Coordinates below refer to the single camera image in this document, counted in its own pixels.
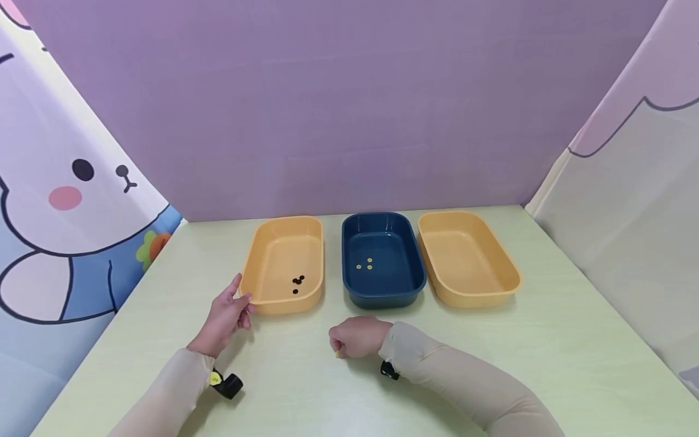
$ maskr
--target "bunny eye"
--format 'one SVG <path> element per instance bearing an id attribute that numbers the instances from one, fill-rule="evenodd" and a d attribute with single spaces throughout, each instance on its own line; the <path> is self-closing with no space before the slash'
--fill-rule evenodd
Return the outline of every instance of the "bunny eye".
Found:
<path id="1" fill-rule="evenodd" d="M 87 182 L 94 177 L 94 169 L 92 164 L 84 159 L 76 159 L 73 161 L 73 174 L 80 180 Z"/>

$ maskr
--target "hand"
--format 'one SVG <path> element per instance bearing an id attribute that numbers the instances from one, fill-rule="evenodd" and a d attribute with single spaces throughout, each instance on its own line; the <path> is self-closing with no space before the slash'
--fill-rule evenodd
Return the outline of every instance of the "hand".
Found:
<path id="1" fill-rule="evenodd" d="M 255 307 L 250 303 L 250 295 L 234 298 L 242 278 L 238 273 L 233 282 L 216 296 L 204 326 L 187 349 L 218 358 L 239 328 L 250 329 L 250 313 L 255 311 Z"/>
<path id="2" fill-rule="evenodd" d="M 392 326 L 392 323 L 370 315 L 350 317 L 330 328 L 330 346 L 338 358 L 361 358 L 377 354 Z"/>

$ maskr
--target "blue plastic tray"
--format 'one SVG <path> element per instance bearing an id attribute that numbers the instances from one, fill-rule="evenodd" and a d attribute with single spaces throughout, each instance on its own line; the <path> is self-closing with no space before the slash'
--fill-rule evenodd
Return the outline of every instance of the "blue plastic tray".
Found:
<path id="1" fill-rule="evenodd" d="M 343 281 L 349 298 L 369 310 L 415 302 L 426 274 L 407 218 L 365 213 L 343 223 Z"/>

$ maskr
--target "yellow label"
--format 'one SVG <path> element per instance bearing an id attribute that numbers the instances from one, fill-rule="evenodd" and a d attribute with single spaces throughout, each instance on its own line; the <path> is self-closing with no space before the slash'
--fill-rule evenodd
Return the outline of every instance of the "yellow label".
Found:
<path id="1" fill-rule="evenodd" d="M 211 372 L 211 375 L 209 375 L 209 384 L 211 385 L 218 385 L 222 381 L 221 375 L 219 375 L 216 372 Z"/>

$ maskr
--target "yellow plastic tray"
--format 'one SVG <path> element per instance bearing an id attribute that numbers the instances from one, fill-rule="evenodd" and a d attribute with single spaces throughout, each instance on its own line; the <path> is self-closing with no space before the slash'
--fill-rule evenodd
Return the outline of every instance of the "yellow plastic tray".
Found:
<path id="1" fill-rule="evenodd" d="M 260 314 L 300 313 L 323 293 L 323 224 L 315 217 L 269 220 L 255 231 L 241 293 L 250 293 Z"/>
<path id="2" fill-rule="evenodd" d="M 427 213 L 417 227 L 430 283 L 448 306 L 497 306 L 519 287 L 517 267 L 476 214 Z"/>

